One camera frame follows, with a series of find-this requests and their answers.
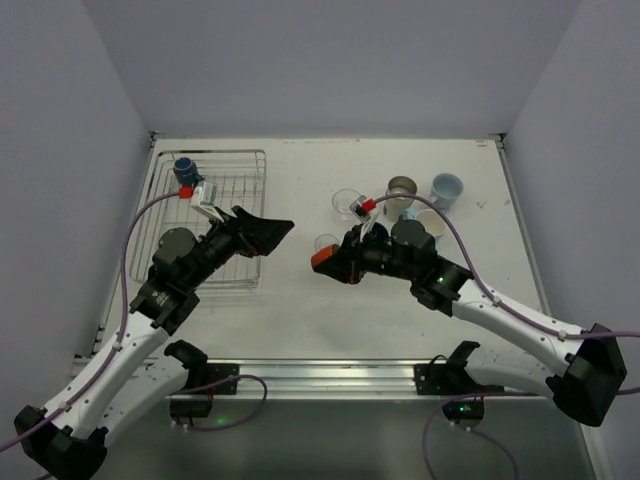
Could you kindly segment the clear glass cup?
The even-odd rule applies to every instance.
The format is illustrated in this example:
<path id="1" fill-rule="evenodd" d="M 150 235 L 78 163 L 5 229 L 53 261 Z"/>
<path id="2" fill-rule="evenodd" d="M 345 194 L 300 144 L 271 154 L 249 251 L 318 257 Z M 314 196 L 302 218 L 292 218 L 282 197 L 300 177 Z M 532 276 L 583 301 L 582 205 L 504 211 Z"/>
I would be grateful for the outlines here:
<path id="1" fill-rule="evenodd" d="M 314 240 L 314 251 L 319 252 L 324 248 L 334 245 L 338 242 L 338 239 L 331 234 L 321 234 Z"/>

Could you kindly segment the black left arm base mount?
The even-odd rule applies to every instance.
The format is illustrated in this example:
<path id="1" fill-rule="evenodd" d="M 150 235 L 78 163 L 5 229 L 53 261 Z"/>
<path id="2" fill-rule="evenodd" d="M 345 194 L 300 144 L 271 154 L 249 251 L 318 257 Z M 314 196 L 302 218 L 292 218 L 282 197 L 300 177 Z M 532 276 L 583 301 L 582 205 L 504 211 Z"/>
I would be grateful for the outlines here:
<path id="1" fill-rule="evenodd" d="M 185 385 L 179 394 L 235 395 L 239 365 L 234 363 L 210 363 L 208 355 L 194 345 L 178 340 L 164 349 L 166 357 L 172 357 L 188 371 Z"/>

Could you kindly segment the clear plastic cup front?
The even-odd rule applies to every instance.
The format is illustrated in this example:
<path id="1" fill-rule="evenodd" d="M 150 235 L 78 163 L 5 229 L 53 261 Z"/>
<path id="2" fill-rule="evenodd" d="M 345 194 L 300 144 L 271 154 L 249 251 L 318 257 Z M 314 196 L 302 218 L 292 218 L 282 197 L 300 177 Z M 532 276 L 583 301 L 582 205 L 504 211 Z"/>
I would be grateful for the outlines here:
<path id="1" fill-rule="evenodd" d="M 343 226 L 353 226 L 360 222 L 359 218 L 351 211 L 351 205 L 359 199 L 361 194 L 354 189 L 345 188 L 338 190 L 332 197 L 332 206 L 335 220 Z"/>

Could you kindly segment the light blue cup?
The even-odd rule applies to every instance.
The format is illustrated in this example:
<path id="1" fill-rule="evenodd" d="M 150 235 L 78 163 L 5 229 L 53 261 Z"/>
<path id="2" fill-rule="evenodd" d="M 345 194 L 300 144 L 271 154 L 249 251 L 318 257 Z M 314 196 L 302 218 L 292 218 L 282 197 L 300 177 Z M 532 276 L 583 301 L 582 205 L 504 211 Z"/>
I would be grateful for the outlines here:
<path id="1" fill-rule="evenodd" d="M 419 211 L 413 208 L 408 208 L 402 212 L 400 219 L 402 220 L 416 220 Z"/>

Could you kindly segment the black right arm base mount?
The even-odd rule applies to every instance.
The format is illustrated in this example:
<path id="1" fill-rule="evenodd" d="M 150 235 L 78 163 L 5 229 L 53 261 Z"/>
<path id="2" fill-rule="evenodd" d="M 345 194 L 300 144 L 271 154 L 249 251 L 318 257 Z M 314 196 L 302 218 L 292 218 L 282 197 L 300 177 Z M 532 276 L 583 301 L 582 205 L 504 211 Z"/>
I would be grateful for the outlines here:
<path id="1" fill-rule="evenodd" d="M 503 386 L 478 383 L 467 372 L 468 360 L 479 348 L 478 342 L 463 341 L 448 357 L 438 354 L 427 363 L 415 364 L 413 380 L 416 393 L 422 396 L 455 396 L 478 392 L 504 392 Z"/>

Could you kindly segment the dark blue mug front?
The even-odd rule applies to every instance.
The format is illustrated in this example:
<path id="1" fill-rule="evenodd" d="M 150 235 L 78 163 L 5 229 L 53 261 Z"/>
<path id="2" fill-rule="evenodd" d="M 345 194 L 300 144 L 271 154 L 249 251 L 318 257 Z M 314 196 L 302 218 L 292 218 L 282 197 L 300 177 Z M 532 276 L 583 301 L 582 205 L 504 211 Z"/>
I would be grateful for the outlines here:
<path id="1" fill-rule="evenodd" d="M 386 227 L 378 222 L 375 222 L 370 229 L 370 234 L 373 238 L 380 242 L 387 242 L 389 239 L 389 232 Z"/>

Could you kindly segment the grey ceramic mug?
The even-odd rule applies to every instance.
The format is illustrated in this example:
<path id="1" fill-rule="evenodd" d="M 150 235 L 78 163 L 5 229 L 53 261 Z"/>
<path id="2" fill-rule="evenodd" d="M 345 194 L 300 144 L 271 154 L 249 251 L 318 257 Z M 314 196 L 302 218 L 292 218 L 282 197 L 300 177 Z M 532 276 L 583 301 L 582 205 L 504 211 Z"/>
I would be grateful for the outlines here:
<path id="1" fill-rule="evenodd" d="M 440 210 L 448 211 L 464 192 L 462 180 L 451 173 L 436 175 L 431 184 L 429 200 Z"/>

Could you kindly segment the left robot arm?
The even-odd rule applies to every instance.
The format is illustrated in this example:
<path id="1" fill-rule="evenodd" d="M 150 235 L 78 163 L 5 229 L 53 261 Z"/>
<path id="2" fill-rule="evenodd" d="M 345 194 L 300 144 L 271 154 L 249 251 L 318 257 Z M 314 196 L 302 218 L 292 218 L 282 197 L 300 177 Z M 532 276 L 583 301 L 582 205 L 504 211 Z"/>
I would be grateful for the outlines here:
<path id="1" fill-rule="evenodd" d="M 198 287 L 236 255 L 269 255 L 294 227 L 239 206 L 216 209 L 210 224 L 201 236 L 183 227 L 165 232 L 119 329 L 59 394 L 16 416 L 24 452 L 53 477 L 91 478 L 118 433 L 203 378 L 206 354 L 169 340 L 198 305 Z"/>

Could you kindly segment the orange ceramic cup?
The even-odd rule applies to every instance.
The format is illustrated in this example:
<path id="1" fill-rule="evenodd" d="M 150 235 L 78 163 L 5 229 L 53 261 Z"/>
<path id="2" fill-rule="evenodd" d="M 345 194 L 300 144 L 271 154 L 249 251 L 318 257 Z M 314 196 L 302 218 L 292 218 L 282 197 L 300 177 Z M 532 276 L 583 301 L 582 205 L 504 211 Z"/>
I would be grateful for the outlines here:
<path id="1" fill-rule="evenodd" d="M 338 249 L 337 244 L 331 244 L 315 252 L 310 259 L 312 270 L 317 272 L 321 265 L 328 261 Z"/>

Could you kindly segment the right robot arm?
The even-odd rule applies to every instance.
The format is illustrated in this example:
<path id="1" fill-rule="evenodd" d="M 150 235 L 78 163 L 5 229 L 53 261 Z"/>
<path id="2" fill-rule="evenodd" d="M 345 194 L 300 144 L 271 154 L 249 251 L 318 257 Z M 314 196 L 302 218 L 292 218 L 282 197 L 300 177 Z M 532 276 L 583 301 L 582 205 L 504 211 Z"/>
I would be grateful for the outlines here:
<path id="1" fill-rule="evenodd" d="M 497 352 L 464 341 L 445 363 L 419 365 L 422 394 L 517 392 L 536 394 L 571 419 L 600 426 L 627 375 L 617 340 L 606 327 L 590 330 L 558 321 L 521 304 L 509 306 L 476 274 L 438 254 L 435 239 L 414 220 L 401 220 L 389 238 L 348 231 L 311 258 L 312 270 L 356 285 L 368 274 L 406 280 L 429 310 L 481 327 L 513 345 Z"/>

